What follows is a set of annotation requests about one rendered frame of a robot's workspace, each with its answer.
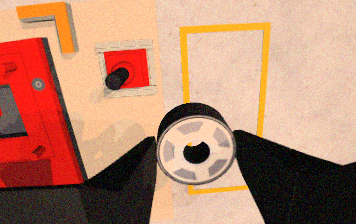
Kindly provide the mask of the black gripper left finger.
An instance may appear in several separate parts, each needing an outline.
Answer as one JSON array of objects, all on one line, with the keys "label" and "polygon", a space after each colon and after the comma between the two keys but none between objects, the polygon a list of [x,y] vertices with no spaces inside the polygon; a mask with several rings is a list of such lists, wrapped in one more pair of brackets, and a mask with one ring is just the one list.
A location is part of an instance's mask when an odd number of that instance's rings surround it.
[{"label": "black gripper left finger", "polygon": [[0,224],[150,224],[156,177],[148,136],[82,183],[0,187]]}]

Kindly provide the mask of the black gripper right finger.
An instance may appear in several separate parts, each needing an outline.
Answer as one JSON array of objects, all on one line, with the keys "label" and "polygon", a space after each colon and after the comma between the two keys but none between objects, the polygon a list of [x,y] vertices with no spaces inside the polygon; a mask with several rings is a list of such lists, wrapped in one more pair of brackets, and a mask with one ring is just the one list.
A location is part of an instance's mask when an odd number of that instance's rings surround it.
[{"label": "black gripper right finger", "polygon": [[356,224],[356,162],[336,164],[233,133],[236,162],[265,224]]}]

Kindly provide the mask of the yellow rectangular outline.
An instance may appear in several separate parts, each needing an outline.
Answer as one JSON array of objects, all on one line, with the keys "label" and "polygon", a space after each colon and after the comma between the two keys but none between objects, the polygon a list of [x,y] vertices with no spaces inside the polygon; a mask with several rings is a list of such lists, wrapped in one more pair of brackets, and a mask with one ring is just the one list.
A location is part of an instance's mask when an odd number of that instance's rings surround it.
[{"label": "yellow rectangular outline", "polygon": [[[257,124],[257,136],[262,137],[263,122],[264,122],[264,110],[266,99],[266,87],[268,77],[268,53],[270,43],[270,22],[263,23],[248,23],[248,24],[217,24],[217,25],[202,25],[202,26],[186,26],[180,27],[180,43],[181,43],[181,61],[182,61],[182,80],[183,80],[183,98],[184,104],[190,103],[189,98],[189,75],[188,75],[188,52],[187,52],[187,34],[189,33],[204,33],[204,32],[219,32],[219,31],[234,31],[234,30],[264,30],[263,34],[263,46],[262,46],[262,72],[261,72],[261,84],[260,84],[260,98],[259,98],[259,111],[258,111],[258,124]],[[189,195],[192,194],[204,194],[215,192],[228,192],[228,191],[240,191],[249,190],[248,186],[234,186],[234,187],[221,187],[210,189],[198,189],[194,190],[193,185],[188,185]]]}]

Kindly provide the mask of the black and beige wheel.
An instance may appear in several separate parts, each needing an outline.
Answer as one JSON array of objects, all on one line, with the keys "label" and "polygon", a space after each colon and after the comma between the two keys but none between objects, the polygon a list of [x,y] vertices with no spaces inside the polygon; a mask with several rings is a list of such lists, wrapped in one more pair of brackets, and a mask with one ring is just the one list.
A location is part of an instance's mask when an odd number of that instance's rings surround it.
[{"label": "black and beige wheel", "polygon": [[[192,141],[199,145],[188,146]],[[202,185],[223,176],[237,152],[234,133],[223,116],[203,103],[185,103],[161,120],[156,160],[161,171],[176,182]]]}]

